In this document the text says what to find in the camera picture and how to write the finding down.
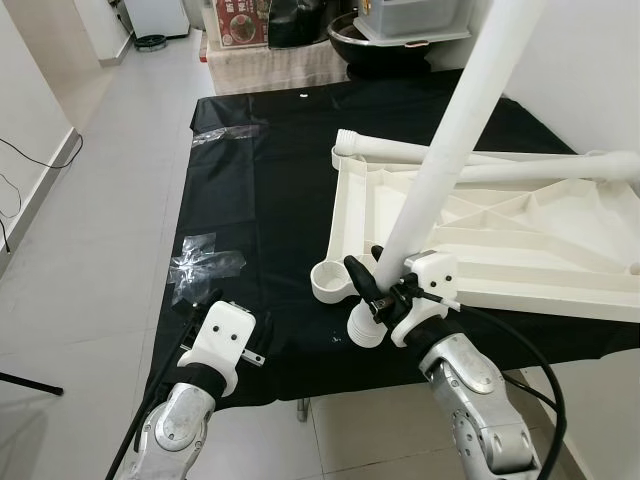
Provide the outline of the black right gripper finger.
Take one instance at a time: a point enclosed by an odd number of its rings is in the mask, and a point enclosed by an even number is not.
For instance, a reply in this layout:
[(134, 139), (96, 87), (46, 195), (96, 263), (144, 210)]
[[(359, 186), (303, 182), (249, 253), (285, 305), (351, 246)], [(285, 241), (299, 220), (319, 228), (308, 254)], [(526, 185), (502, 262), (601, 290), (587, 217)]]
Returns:
[(369, 269), (357, 257), (353, 255), (344, 256), (343, 265), (358, 296), (367, 306), (370, 308), (387, 307), (387, 293), (381, 291), (378, 283), (376, 283), (375, 276), (370, 273)]

